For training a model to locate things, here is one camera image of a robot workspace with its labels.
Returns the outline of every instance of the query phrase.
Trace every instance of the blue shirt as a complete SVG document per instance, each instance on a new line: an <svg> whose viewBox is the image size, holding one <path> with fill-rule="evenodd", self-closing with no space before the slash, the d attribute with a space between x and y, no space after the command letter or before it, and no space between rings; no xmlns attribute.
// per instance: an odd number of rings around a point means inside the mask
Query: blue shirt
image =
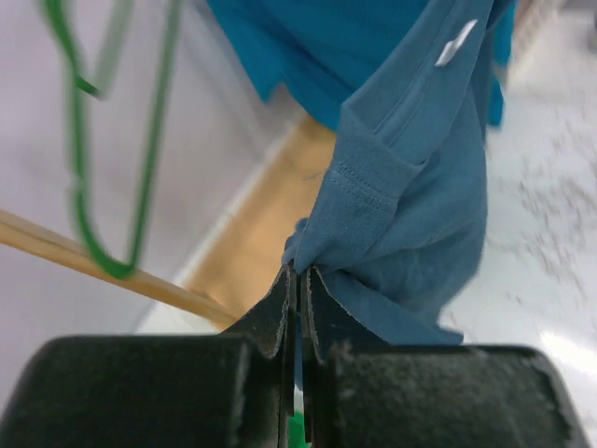
<svg viewBox="0 0 597 448"><path fill-rule="evenodd" d="M346 98L340 122L328 123L338 125L333 161L285 261L298 272L317 265L331 295L389 343L462 340L437 318L479 266L491 30L509 3L210 0L259 91L283 77L305 105L322 95L331 114L317 117L324 123ZM227 14L224 5L238 9ZM437 66L471 21L463 45ZM388 34L393 41L371 45ZM347 60L359 70L343 77Z"/></svg>

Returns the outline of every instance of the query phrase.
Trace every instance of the wooden baseboard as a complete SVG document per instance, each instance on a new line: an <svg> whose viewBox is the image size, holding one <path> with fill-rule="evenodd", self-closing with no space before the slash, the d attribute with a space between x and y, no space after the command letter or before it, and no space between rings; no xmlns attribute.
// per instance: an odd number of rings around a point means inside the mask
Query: wooden baseboard
<svg viewBox="0 0 597 448"><path fill-rule="evenodd" d="M335 135L305 119L222 232L186 287L242 315L270 289L285 241L311 213Z"/></svg>

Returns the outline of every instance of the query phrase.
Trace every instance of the wooden rod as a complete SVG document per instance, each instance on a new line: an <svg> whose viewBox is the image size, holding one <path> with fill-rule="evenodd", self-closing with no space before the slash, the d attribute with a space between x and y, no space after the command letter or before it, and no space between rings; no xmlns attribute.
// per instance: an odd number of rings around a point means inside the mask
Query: wooden rod
<svg viewBox="0 0 597 448"><path fill-rule="evenodd" d="M138 271L126 280L117 280L97 267L75 241L2 209L0 209L0 244L9 245L112 285L205 317L220 328L229 327L238 320L216 301L192 294L143 271Z"/></svg>

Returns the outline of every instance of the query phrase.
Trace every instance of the stitched seam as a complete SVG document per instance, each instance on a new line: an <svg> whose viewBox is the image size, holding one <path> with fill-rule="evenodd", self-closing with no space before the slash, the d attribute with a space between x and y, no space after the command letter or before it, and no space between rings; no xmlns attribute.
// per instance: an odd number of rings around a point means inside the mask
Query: stitched seam
<svg viewBox="0 0 597 448"><path fill-rule="evenodd" d="M345 193L353 196L354 198L356 198L360 202L363 202L364 199L369 198L368 192L365 191L364 189L360 188L359 185L358 185L358 183L355 183L352 179L349 179L349 178L345 177L342 173L339 173L338 171L333 171L333 172L335 174L341 176L342 178L346 179L348 182L351 182L357 189L359 189L360 191L364 192L366 196L364 198L362 195L359 195L356 191L346 188L346 186L342 185L342 183L340 181L338 181L337 179L334 179L332 177L330 177L328 179L331 184L336 185L342 191L344 191ZM313 210L317 207L317 202L318 201L319 201L319 199L315 202L315 206L313 207ZM392 205L394 202L395 201L391 201L391 202L387 202L386 204ZM372 198L372 201L366 202L367 206L369 206L370 208L372 208L374 210L377 210L377 211L380 211L380 212L387 213L388 212L387 208L383 207L381 203L382 203L382 201L376 201L376 198ZM299 255L299 252L300 252L300 250L302 248L303 241L305 240L305 236L308 235L308 232L310 230L311 230L311 217L309 217L307 219L307 223L305 224L305 227L302 230L300 238L299 238L299 240L297 242L297 249L295 250L295 255L294 255L293 259L296 259L297 256Z"/></svg>
<svg viewBox="0 0 597 448"><path fill-rule="evenodd" d="M393 203L396 201L396 198L392 197L388 193L381 191L373 187L371 184L367 182L367 180L363 179L359 175L357 175L346 163L343 161L339 161L336 163L337 166L342 168L341 171L332 169L332 171L338 175L341 175L349 182L353 183L356 187L361 189L365 193L374 193L380 196L381 198L385 199L388 203Z"/></svg>
<svg viewBox="0 0 597 448"><path fill-rule="evenodd" d="M454 1L454 3L452 4L452 6L450 8L450 11L448 12L448 14L446 14L446 17L442 21L441 25L437 28L437 33L436 33L435 37L433 38L433 42L430 45L430 49L427 51L427 55L425 56L425 58L423 59L423 61L419 65L419 67L417 68L417 71L416 71L415 75L410 80L407 88L405 89L405 93L396 102L396 104L394 105L394 107L392 107L392 109L383 117L382 121L380 121L380 123L375 127L375 129L373 130L374 133L378 132L378 130L381 128L381 126L383 126L385 124L385 122L390 118L390 116L394 115L394 113L396 112L396 109L399 108L406 101L407 97L409 97L410 94L412 94L412 92L410 92L410 89L419 80L419 74L425 69L425 67L427 67L429 65L429 61L431 59L432 52L433 52L432 50L436 46L436 43L438 41L438 37L441 34L441 31L442 31L444 25L446 24L446 21L448 21L448 19L451 18L454 10L456 9L456 4L457 3L459 3L459 0L455 0ZM426 81L425 84L429 83L429 79L428 78L429 77L427 77L427 79L424 80L424 81Z"/></svg>

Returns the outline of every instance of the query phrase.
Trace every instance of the green object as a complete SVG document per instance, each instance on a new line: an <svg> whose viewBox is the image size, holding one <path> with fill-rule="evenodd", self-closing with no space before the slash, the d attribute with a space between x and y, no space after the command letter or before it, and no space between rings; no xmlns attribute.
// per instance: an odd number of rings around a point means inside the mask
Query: green object
<svg viewBox="0 0 597 448"><path fill-rule="evenodd" d="M302 413L295 413L288 422L288 448L306 448L305 417Z"/></svg>
<svg viewBox="0 0 597 448"><path fill-rule="evenodd" d="M71 171L75 175L72 187L72 206L75 210L79 233L91 258L108 274L125 278L136 270L146 233L146 217L151 202L153 179L159 153L162 124L166 110L166 98L172 78L174 47L178 36L181 0L171 0L163 41L158 82L155 89L153 111L146 139L146 160L138 192L134 232L129 243L126 262L110 256L102 247L90 220L90 170L87 113L83 94L104 98L116 73L122 42L132 14L132 0L117 0L110 19L107 36L100 52L97 81L91 84L83 75L80 52L69 28L65 8L68 1L40 0L49 25L55 34L66 59L68 123L70 133Z"/></svg>

